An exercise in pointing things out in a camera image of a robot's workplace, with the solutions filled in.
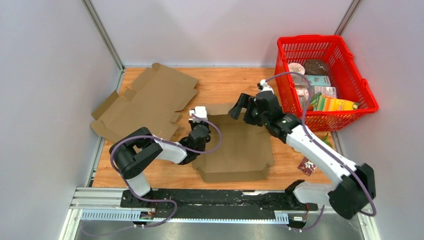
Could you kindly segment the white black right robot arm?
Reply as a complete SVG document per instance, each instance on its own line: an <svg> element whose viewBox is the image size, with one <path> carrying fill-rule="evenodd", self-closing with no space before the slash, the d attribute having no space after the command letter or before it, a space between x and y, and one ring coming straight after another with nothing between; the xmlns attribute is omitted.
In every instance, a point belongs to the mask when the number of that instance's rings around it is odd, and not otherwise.
<svg viewBox="0 0 424 240"><path fill-rule="evenodd" d="M243 121L265 127L269 134L312 161L331 181L330 184L297 180L285 189L286 205L299 209L303 204L330 206L341 217L350 220L369 205L368 216L375 216L376 184L373 168L347 159L325 144L302 121L284 113L277 96L271 91L256 96L241 93L228 115L237 120L245 109Z"/></svg>

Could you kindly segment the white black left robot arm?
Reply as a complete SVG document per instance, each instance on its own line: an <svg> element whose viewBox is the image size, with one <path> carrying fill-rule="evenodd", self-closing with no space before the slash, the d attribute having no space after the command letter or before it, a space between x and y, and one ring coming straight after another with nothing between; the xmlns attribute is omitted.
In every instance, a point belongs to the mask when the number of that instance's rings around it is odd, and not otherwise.
<svg viewBox="0 0 424 240"><path fill-rule="evenodd" d="M147 127L141 127L109 148L111 165L133 191L133 200L140 207L148 207L153 201L144 171L154 160L187 165L206 152L206 144L211 140L210 122L193 118L189 123L191 132L177 142L157 137Z"/></svg>

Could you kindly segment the brown cardboard box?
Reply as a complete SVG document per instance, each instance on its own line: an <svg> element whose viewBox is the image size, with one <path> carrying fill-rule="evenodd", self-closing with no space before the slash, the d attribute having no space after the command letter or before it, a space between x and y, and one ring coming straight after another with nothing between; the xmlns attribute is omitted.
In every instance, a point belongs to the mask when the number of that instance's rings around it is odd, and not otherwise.
<svg viewBox="0 0 424 240"><path fill-rule="evenodd" d="M244 108L239 118L233 119L228 114L233 106L232 103L221 103L205 107L207 119L216 128L209 128L208 153L199 155L192 167L206 183L265 180L274 165L268 131L245 123Z"/></svg>

